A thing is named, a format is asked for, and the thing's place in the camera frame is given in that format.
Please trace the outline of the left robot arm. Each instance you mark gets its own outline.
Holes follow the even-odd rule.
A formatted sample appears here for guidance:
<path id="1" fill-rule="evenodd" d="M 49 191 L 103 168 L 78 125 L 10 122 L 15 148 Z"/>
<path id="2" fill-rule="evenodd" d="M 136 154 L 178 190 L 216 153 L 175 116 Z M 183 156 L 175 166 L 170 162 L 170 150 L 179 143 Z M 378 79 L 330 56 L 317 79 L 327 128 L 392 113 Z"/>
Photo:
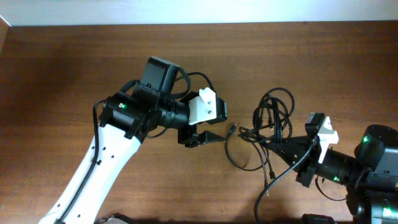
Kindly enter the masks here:
<path id="1" fill-rule="evenodd" d="M 93 140 L 41 223 L 94 223 L 123 167 L 159 126 L 165 131 L 177 130 L 178 143 L 189 148 L 223 141 L 211 131 L 198 133 L 197 126 L 226 121 L 226 102 L 212 85 L 198 91 L 172 93 L 177 80 L 191 85 L 190 74 L 182 67 L 150 57 L 140 80 L 127 82 L 114 95 L 101 100 L 101 113 L 93 108 Z"/>

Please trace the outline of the black arm base clamp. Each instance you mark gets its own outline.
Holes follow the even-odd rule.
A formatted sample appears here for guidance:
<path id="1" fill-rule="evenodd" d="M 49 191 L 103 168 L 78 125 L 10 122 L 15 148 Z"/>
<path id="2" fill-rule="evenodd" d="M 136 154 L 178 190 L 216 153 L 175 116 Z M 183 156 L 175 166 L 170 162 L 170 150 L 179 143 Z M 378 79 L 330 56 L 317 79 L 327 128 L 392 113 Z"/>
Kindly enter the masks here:
<path id="1" fill-rule="evenodd" d="M 302 224 L 336 224 L 332 217 L 316 214 L 303 214 L 301 217 Z"/>

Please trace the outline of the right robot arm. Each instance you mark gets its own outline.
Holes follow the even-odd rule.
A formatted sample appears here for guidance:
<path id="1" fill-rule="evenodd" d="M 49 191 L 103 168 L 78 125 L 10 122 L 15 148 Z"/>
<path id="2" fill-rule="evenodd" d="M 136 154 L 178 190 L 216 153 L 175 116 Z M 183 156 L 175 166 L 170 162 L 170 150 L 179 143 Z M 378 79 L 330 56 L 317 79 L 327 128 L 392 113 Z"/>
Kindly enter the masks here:
<path id="1" fill-rule="evenodd" d="M 355 223 L 397 223 L 397 130 L 368 126 L 354 156 L 328 149 L 322 163 L 320 145 L 309 154 L 306 136 L 270 143 L 270 150 L 294 166 L 296 181 L 309 187 L 314 176 L 344 185 Z"/>

